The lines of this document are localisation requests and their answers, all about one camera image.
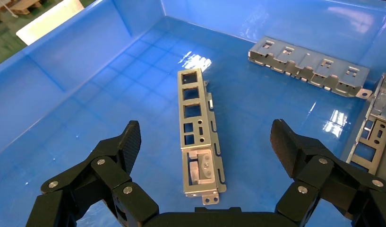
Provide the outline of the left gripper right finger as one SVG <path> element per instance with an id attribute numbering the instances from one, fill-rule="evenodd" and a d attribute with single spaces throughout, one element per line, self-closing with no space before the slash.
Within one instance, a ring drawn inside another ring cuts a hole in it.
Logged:
<path id="1" fill-rule="evenodd" d="M 318 139 L 296 134 L 282 119 L 273 121 L 270 142 L 293 179 L 276 213 L 303 227 L 326 200 L 354 227 L 386 227 L 386 181 L 338 159 Z"/>

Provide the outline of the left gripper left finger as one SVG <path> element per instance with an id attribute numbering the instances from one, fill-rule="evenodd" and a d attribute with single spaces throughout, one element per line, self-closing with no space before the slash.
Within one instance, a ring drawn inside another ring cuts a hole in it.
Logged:
<path id="1" fill-rule="evenodd" d="M 130 176 L 140 146 L 139 123 L 130 121 L 119 136 L 100 141 L 84 161 L 44 182 L 26 225 L 74 227 L 103 201 L 122 226 L 142 227 L 159 214 L 159 207 Z"/>

